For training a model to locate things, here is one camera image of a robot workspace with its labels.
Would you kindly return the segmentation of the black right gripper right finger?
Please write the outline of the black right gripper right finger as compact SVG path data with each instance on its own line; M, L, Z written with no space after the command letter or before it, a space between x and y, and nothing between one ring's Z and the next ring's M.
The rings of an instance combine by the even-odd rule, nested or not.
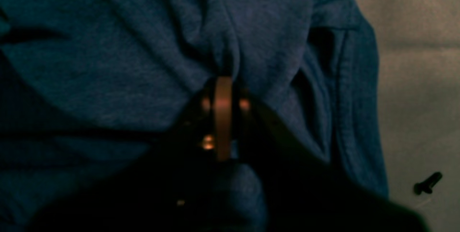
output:
M369 192L314 157L246 89L232 92L240 159L262 182L270 232L427 232L419 214Z

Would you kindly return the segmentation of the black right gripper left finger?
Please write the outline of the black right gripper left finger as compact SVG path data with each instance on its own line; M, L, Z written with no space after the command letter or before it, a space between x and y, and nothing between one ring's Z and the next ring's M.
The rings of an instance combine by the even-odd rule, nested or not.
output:
M58 201L32 222L34 232L185 231L203 218L218 163L231 158L232 78L207 83L163 138L133 164Z

